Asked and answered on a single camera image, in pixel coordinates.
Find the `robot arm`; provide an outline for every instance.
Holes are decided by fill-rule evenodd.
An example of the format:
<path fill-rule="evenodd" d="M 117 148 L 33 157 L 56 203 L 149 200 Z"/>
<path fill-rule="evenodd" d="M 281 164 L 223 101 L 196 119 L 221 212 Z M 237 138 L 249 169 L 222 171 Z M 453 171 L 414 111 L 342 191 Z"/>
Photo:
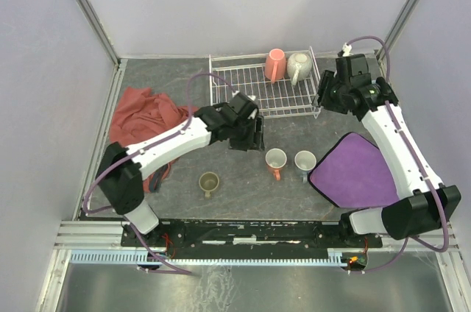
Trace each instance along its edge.
<path fill-rule="evenodd" d="M 141 233 L 149 233 L 159 224 L 157 215 L 144 198 L 142 181 L 161 166 L 198 148 L 229 139 L 230 148 L 264 150 L 263 117 L 258 106 L 242 93 L 229 103 L 202 107 L 195 112 L 189 127 L 186 121 L 152 139 L 123 148 L 109 145 L 97 176 L 116 161 L 136 151 L 140 154 L 111 171 L 99 187 L 117 214 L 124 215 Z M 147 145 L 168 138 L 161 146 L 143 150 Z"/>
<path fill-rule="evenodd" d="M 319 86 L 318 106 L 347 114 L 351 112 L 372 135 L 389 167 L 399 201 L 385 208 L 372 208 L 342 216 L 346 228 L 356 234 L 388 233 L 402 239 L 441 227 L 438 208 L 426 180 L 439 195 L 448 220 L 461 199 L 456 186 L 445 186 L 425 161 L 408 131 L 391 86 L 382 77 L 371 79 L 363 54 L 336 60 L 337 74 L 325 71 Z M 388 107 L 397 120 L 389 114 Z M 426 168 L 424 179 L 403 140 L 403 133 L 420 163 Z"/>

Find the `dish rack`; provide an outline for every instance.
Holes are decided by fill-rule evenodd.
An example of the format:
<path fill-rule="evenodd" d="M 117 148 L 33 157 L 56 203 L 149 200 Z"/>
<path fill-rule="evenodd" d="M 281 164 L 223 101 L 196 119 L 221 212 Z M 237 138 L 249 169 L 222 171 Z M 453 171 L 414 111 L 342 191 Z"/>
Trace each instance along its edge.
<path fill-rule="evenodd" d="M 297 52 L 309 54 L 313 67 L 309 78 L 295 86 L 291 85 L 288 74 L 274 84 L 265 78 L 265 59 L 268 53 L 231 57 L 209 56 L 209 71 L 230 82 L 237 91 L 255 96 L 260 114 L 266 118 L 305 115 L 317 118 L 321 108 L 313 106 L 320 83 L 316 58 L 312 47 L 307 51 L 285 52 L 286 58 Z M 209 87 L 211 105 L 229 102 L 233 97 L 230 88 L 217 78 L 209 76 Z"/>

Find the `orange mug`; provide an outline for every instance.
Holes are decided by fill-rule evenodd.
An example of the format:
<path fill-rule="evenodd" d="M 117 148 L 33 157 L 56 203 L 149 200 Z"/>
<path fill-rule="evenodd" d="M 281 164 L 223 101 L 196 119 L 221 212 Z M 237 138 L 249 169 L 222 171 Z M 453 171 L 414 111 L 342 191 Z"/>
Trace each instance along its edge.
<path fill-rule="evenodd" d="M 272 81 L 272 84 L 277 80 L 285 77 L 286 72 L 286 56 L 285 52 L 280 49 L 273 49 L 268 53 L 265 62 L 265 77 Z"/>
<path fill-rule="evenodd" d="M 268 171 L 275 176 L 277 181 L 281 180 L 280 171 L 285 167 L 287 160 L 286 153 L 281 149 L 270 149 L 265 155 Z"/>

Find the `purple mat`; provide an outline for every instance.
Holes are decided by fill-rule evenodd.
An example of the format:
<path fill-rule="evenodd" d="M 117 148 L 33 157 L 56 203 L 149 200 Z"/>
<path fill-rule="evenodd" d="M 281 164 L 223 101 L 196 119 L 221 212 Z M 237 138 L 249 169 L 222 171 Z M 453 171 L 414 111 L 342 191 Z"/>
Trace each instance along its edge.
<path fill-rule="evenodd" d="M 340 208 L 383 207 L 399 200 L 383 155 L 356 133 L 344 135 L 319 161 L 309 183 Z"/>

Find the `cup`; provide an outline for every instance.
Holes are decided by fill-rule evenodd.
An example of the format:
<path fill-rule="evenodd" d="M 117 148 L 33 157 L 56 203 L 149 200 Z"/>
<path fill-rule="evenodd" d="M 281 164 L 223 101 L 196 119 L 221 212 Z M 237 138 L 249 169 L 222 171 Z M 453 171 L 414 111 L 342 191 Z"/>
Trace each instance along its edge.
<path fill-rule="evenodd" d="M 214 172 L 205 172 L 199 178 L 199 187 L 205 192 L 205 198 L 211 198 L 211 192 L 219 187 L 219 177 Z"/>
<path fill-rule="evenodd" d="M 281 180 L 280 171 L 286 165 L 286 153 L 281 149 L 270 149 L 265 155 L 265 161 L 268 166 L 268 171 L 273 173 L 276 180 Z"/>
<path fill-rule="evenodd" d="M 288 58 L 288 76 L 291 84 L 295 86 L 297 82 L 309 77 L 312 69 L 312 60 L 306 53 L 293 53 Z"/>
<path fill-rule="evenodd" d="M 294 157 L 296 172 L 302 178 L 302 183 L 307 183 L 309 172 L 316 167 L 317 159 L 312 152 L 302 150 Z"/>
<path fill-rule="evenodd" d="M 272 81 L 272 84 L 277 80 L 285 77 L 286 72 L 286 56 L 285 52 L 280 49 L 273 49 L 268 53 L 265 62 L 265 77 Z"/>

